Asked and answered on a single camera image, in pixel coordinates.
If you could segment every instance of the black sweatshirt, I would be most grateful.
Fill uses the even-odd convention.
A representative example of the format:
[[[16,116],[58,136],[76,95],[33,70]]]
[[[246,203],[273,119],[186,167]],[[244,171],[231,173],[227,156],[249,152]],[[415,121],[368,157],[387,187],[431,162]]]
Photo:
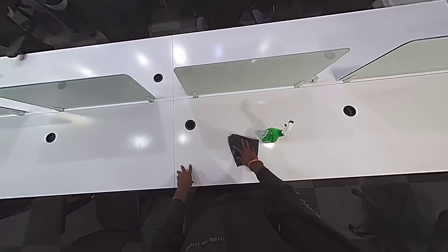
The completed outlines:
[[[358,252],[320,219],[290,185],[267,168],[257,173],[265,201],[223,194],[182,233],[185,203],[174,199],[155,252]]]

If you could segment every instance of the left hand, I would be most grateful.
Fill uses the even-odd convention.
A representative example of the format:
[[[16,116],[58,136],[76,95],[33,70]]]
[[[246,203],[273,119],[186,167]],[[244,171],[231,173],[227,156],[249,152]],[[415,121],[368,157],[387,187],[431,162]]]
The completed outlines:
[[[190,164],[187,171],[185,170],[185,167],[181,165],[181,170],[182,171],[177,171],[177,188],[188,190],[194,183],[193,179],[191,178],[191,172],[193,171],[193,168]]]

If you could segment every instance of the right hand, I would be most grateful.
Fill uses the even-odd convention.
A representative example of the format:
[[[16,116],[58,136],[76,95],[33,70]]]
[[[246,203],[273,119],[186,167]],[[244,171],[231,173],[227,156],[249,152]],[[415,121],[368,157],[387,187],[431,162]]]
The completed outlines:
[[[257,154],[255,153],[254,147],[251,147],[249,145],[249,142],[244,142],[244,140],[241,139],[241,146],[243,149],[240,149],[235,145],[233,145],[232,147],[241,154],[241,156],[238,156],[237,159],[241,161],[243,165],[249,167],[250,161],[258,159]]]

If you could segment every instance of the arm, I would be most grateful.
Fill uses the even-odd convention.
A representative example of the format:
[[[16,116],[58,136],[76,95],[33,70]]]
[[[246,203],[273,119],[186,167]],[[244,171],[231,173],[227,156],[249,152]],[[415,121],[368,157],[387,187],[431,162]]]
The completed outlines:
[[[241,154],[241,163],[248,166],[260,183],[267,185],[271,191],[271,214],[284,216],[279,232],[285,243],[293,248],[306,248],[307,251],[358,251],[347,238],[323,222],[296,189],[275,176],[262,162],[252,161],[258,158],[248,142],[242,141],[241,145],[242,149],[234,146]]]
[[[279,212],[297,212],[298,210],[301,213],[306,213],[313,217],[320,218],[320,216],[306,203],[306,201],[300,197],[300,193],[296,189],[275,176],[275,174],[266,168],[262,162],[258,161],[254,148],[250,147],[247,141],[244,142],[242,140],[241,146],[242,149],[233,146],[233,148],[241,154],[238,159],[242,164],[249,167],[249,169],[257,175],[257,179],[261,184],[265,184],[272,189],[273,193],[276,195],[276,201],[280,201],[280,204],[276,204],[276,208]]]
[[[188,191],[193,184],[191,178],[192,167],[189,165],[188,171],[181,165],[182,171],[177,171],[177,189],[170,205],[161,233],[153,241],[153,250],[160,252],[180,251],[184,243],[182,227],[184,224],[185,203],[187,202]]]

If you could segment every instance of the person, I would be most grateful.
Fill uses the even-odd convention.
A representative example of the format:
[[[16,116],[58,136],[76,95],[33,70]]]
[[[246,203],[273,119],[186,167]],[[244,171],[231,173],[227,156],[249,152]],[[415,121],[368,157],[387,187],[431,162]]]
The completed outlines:
[[[355,252],[347,238],[320,219],[299,193],[275,176],[242,141],[240,161],[254,172],[262,195],[224,193],[191,227],[184,230],[187,195],[193,184],[192,165],[181,165],[177,190],[161,233],[153,240],[157,252]]]

